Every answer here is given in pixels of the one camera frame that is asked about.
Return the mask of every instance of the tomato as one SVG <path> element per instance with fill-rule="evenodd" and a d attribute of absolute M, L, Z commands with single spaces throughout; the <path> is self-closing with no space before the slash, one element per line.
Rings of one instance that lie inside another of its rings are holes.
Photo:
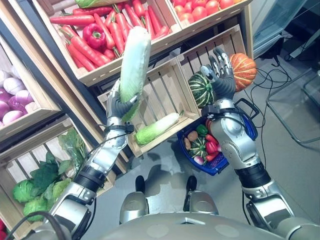
<path fill-rule="evenodd" d="M 178 17 L 186 12 L 185 8 L 181 5 L 175 6 L 174 10 L 175 10 L 176 14 L 178 15 Z"/>
<path fill-rule="evenodd" d="M 220 8 L 226 9 L 234 4 L 234 0 L 220 0 Z"/>
<path fill-rule="evenodd" d="M 198 21 L 198 20 L 203 19 L 207 16 L 207 10 L 203 6 L 197 6 L 192 11 L 192 16 L 194 18 L 194 21 Z"/>
<path fill-rule="evenodd" d="M 196 7 L 205 7 L 208 0 L 192 0 L 192 8 L 195 9 Z"/>
<path fill-rule="evenodd" d="M 178 6 L 178 5 L 184 7 L 186 5 L 186 3 L 187 3 L 187 0 L 173 0 L 174 7 Z"/>
<path fill-rule="evenodd" d="M 192 14 L 188 12 L 180 15 L 179 19 L 181 22 L 187 20 L 190 24 L 192 24 L 195 21 L 194 16 L 192 16 Z"/>
<path fill-rule="evenodd" d="M 185 5 L 184 5 L 184 10 L 186 13 L 189 13 L 191 14 L 192 13 L 192 2 L 191 1 L 188 1 Z"/>
<path fill-rule="evenodd" d="M 208 15 L 219 11 L 219 3 L 216 0 L 208 1 L 205 5 L 206 13 Z"/>

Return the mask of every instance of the carrot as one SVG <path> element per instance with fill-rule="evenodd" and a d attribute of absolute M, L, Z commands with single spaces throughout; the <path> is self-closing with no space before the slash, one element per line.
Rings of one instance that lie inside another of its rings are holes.
<path fill-rule="evenodd" d="M 158 32 L 160 32 L 160 29 L 162 28 L 162 25 L 150 5 L 148 6 L 148 12 L 151 18 L 154 33 L 158 34 Z"/>

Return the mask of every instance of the leafy green vegetable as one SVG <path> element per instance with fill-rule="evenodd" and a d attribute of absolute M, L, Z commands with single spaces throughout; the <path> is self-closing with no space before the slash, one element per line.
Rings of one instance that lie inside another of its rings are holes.
<path fill-rule="evenodd" d="M 35 199 L 27 202 L 24 205 L 23 214 L 27 216 L 28 214 L 37 211 L 48 211 L 47 200 L 43 197 L 36 197 Z M 41 215 L 36 215 L 28 218 L 28 220 L 31 222 L 41 221 L 42 219 L 43 217 Z"/>
<path fill-rule="evenodd" d="M 31 195 L 33 188 L 35 187 L 33 180 L 23 180 L 18 182 L 13 190 L 13 198 L 20 203 L 33 200 L 35 197 Z"/>
<path fill-rule="evenodd" d="M 75 172 L 78 173 L 87 156 L 87 149 L 84 141 L 74 128 L 68 129 L 66 135 L 60 135 L 58 141 L 61 148 L 65 150 L 71 158 L 75 167 Z"/>

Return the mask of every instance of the plastic vegetable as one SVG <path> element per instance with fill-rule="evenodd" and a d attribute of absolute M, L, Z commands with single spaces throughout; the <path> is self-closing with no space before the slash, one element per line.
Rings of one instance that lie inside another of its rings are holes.
<path fill-rule="evenodd" d="M 142 28 L 145 27 L 145 25 L 142 23 L 138 15 L 135 13 L 135 11 L 131 8 L 129 4 L 124 4 L 124 8 L 126 13 L 129 15 L 131 22 L 134 26 L 140 26 Z"/>
<path fill-rule="evenodd" d="M 204 165 L 205 163 L 204 159 L 201 156 L 195 156 L 193 160 L 199 165 Z"/>
<path fill-rule="evenodd" d="M 158 17 L 156 16 L 152 6 L 148 6 L 148 12 L 151 18 L 153 30 L 155 34 L 158 34 L 160 32 L 160 29 L 162 28 L 162 24 L 160 23 Z"/>
<path fill-rule="evenodd" d="M 8 111 L 2 119 L 2 122 L 4 125 L 8 125 L 11 122 L 17 120 L 18 118 L 22 117 L 24 113 L 22 111 L 14 110 L 14 111 Z"/>
<path fill-rule="evenodd" d="M 27 216 L 28 214 L 37 211 L 48 211 L 47 200 L 43 197 L 37 197 L 24 205 L 23 214 Z M 28 220 L 31 222 L 41 221 L 43 217 L 41 215 L 36 215 L 29 217 Z"/>
<path fill-rule="evenodd" d="M 4 80 L 10 77 L 11 75 L 8 72 L 0 70 L 0 88 L 4 87 Z"/>
<path fill-rule="evenodd" d="M 185 137 L 185 138 L 183 139 L 183 141 L 184 141 L 185 149 L 190 150 L 190 148 L 191 148 L 191 143 L 190 143 L 189 139 Z"/>
<path fill-rule="evenodd" d="M 121 65 L 119 87 L 121 102 L 125 103 L 137 93 L 142 93 L 147 75 L 150 49 L 151 38 L 145 28 L 136 26 L 130 30 Z M 122 120 L 125 122 L 132 119 L 139 105 L 139 102 L 135 103 Z"/>
<path fill-rule="evenodd" d="M 0 101 L 7 103 L 12 97 L 4 88 L 0 88 Z"/>
<path fill-rule="evenodd" d="M 209 155 L 205 156 L 205 160 L 206 160 L 207 162 L 211 162 L 213 159 L 216 158 L 216 156 L 218 156 L 218 154 L 219 154 L 218 151 L 216 151 L 216 152 L 214 152 L 214 153 L 212 153 L 212 154 L 209 154 Z"/>
<path fill-rule="evenodd" d="M 145 27 L 148 33 L 151 35 L 151 40 L 153 40 L 155 38 L 155 32 L 154 28 L 152 27 L 152 22 L 148 10 L 145 11 Z"/>
<path fill-rule="evenodd" d="M 16 95 L 20 90 L 25 90 L 24 83 L 15 77 L 9 77 L 3 81 L 3 88 L 11 95 Z"/>
<path fill-rule="evenodd" d="M 114 4 L 113 7 L 114 7 L 114 10 L 116 11 L 115 21 L 116 21 L 117 24 L 119 24 L 123 40 L 126 42 L 127 39 L 128 39 L 129 31 L 130 31 L 130 29 L 129 29 L 128 25 L 127 25 L 126 17 L 125 17 L 125 15 L 123 15 L 119 11 L 119 9 L 118 9 L 116 4 Z"/>
<path fill-rule="evenodd" d="M 85 55 L 78 51 L 73 44 L 67 43 L 67 49 L 69 50 L 71 57 L 78 59 L 88 72 L 96 69 L 93 63 Z"/>
<path fill-rule="evenodd" d="M 32 180 L 18 182 L 12 190 L 13 198 L 19 203 L 25 203 L 35 199 L 35 197 L 31 195 L 34 187 L 35 185 Z"/>
<path fill-rule="evenodd" d="M 189 150 L 189 154 L 192 158 L 195 156 L 200 156 L 204 158 L 206 153 L 206 140 L 204 137 L 200 136 L 195 141 L 191 143 L 191 148 Z"/>
<path fill-rule="evenodd" d="M 215 144 L 213 141 L 208 141 L 205 144 L 205 150 L 208 154 L 213 154 L 215 152 L 218 152 L 218 145 Z"/>
<path fill-rule="evenodd" d="M 110 33 L 115 42 L 115 46 L 120 55 L 125 51 L 125 42 L 122 36 L 122 31 L 118 23 L 115 22 L 115 19 L 112 19 L 112 22 L 108 26 Z"/>
<path fill-rule="evenodd" d="M 135 135 L 136 142 L 140 145 L 150 143 L 177 123 L 179 117 L 178 113 L 172 112 L 151 125 L 141 128 Z"/>
<path fill-rule="evenodd" d="M 191 131 L 187 138 L 189 139 L 190 142 L 195 141 L 198 138 L 198 133 L 196 131 Z"/>
<path fill-rule="evenodd" d="M 25 109 L 25 106 L 17 101 L 16 96 L 12 96 L 10 98 L 10 100 L 8 101 L 8 105 L 9 105 L 11 110 L 18 110 L 18 111 L 23 112 L 24 114 L 27 113 L 27 111 Z"/>
<path fill-rule="evenodd" d="M 93 51 L 93 49 L 84 40 L 82 40 L 81 37 L 74 36 L 73 38 L 71 38 L 71 43 L 80 53 L 85 55 L 89 60 L 91 60 L 98 67 L 101 67 L 105 64 L 104 61 L 99 56 L 97 56 L 97 54 Z"/>
<path fill-rule="evenodd" d="M 106 35 L 103 29 L 96 23 L 91 23 L 83 29 L 83 39 L 94 49 L 106 44 Z"/>
<path fill-rule="evenodd" d="M 66 15 L 66 16 L 52 16 L 50 17 L 52 24 L 73 25 L 73 26 L 87 26 L 93 24 L 95 19 L 92 15 Z"/>
<path fill-rule="evenodd" d="M 205 125 L 203 124 L 200 124 L 199 126 L 196 127 L 196 132 L 202 136 L 202 137 L 205 137 L 208 133 L 208 129 L 206 128 Z"/>
<path fill-rule="evenodd" d="M 90 7 L 90 8 L 74 8 L 72 10 L 73 15 L 94 15 L 98 14 L 100 17 L 110 13 L 112 7 L 101 6 L 101 7 Z"/>

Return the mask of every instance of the metal table leg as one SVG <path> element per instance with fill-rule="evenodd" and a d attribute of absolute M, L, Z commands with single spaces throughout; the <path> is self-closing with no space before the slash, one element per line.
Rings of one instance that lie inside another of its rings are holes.
<path fill-rule="evenodd" d="M 275 95 L 276 93 L 280 92 L 281 90 L 283 90 L 284 88 L 288 87 L 289 85 L 293 84 L 295 81 L 297 81 L 298 79 L 300 79 L 302 76 L 306 75 L 307 73 L 311 72 L 312 68 L 309 68 L 306 72 L 302 73 L 301 75 L 297 76 L 295 79 L 293 79 L 292 81 L 288 82 L 287 84 L 285 84 L 284 86 L 280 87 L 279 89 L 277 89 L 276 91 L 274 91 L 273 93 L 271 93 L 267 99 L 266 99 L 266 104 L 267 106 L 271 109 L 271 111 L 274 113 L 274 115 L 279 119 L 279 121 L 282 123 L 282 125 L 284 126 L 284 128 L 288 131 L 288 133 L 290 134 L 290 136 L 293 138 L 293 140 L 295 140 L 298 144 L 302 145 L 302 144 L 309 144 L 315 141 L 320 140 L 320 137 L 316 137 L 310 140 L 306 140 L 306 141 L 302 141 L 300 139 L 298 139 L 296 137 L 296 135 L 294 134 L 294 132 L 292 131 L 292 129 L 289 127 L 289 125 L 286 123 L 286 121 L 280 116 L 280 114 L 276 111 L 276 109 L 274 108 L 274 106 L 272 106 L 271 104 L 271 97 L 273 95 Z"/>

